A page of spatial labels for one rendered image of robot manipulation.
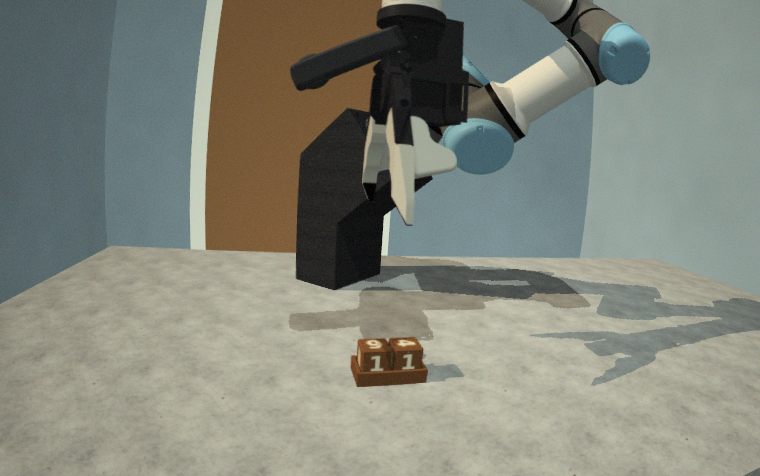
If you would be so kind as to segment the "brown cube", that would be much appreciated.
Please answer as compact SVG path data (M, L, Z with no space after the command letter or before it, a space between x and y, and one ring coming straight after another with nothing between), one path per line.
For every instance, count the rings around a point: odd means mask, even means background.
M357 363L360 372L390 371L392 350L385 338L359 339Z
M390 338L391 371L421 369L423 347L415 337Z

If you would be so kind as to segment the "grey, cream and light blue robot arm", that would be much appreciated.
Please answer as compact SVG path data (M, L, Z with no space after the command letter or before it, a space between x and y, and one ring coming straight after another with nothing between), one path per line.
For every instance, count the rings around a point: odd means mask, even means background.
M514 143L528 134L530 123L578 93L607 79L618 85L632 84L649 66L646 40L588 0L522 1L542 13L568 40L502 84L488 82L463 56L462 70L469 72L467 123L429 126L429 132L436 143L443 138L444 147L457 157L457 167L471 174L503 168L513 155ZM302 57L290 67L291 78L299 91L318 89L330 78L406 46L401 28L394 25Z

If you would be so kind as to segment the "brown wooden tray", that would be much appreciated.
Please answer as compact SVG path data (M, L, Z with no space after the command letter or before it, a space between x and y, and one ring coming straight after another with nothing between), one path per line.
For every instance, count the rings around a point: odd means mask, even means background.
M421 369L360 372L357 355L351 355L351 371L357 387L426 383L428 374L423 362Z

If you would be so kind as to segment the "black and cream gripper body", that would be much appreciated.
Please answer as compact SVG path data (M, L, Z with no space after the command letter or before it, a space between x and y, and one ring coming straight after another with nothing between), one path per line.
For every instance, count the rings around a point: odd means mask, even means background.
M411 116L422 118L428 126L467 123L469 72L462 71L464 22L446 19L443 12L432 7L394 4L378 10L376 25L380 29L398 25L407 46L373 67L370 114L375 124L387 124L391 74L402 75L403 85L412 90Z

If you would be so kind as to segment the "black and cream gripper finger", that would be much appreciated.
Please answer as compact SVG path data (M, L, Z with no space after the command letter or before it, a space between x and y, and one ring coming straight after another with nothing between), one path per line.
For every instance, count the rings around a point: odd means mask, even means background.
M410 104L411 89L403 85L402 75L391 74L386 127L391 198L406 226L413 225L414 179L451 172L457 166L455 153L432 140L423 119L410 115Z
M377 174L390 167L390 152L386 139L387 125L375 124L375 117L368 114L362 184L369 201L373 201ZM385 144L385 145L384 145Z

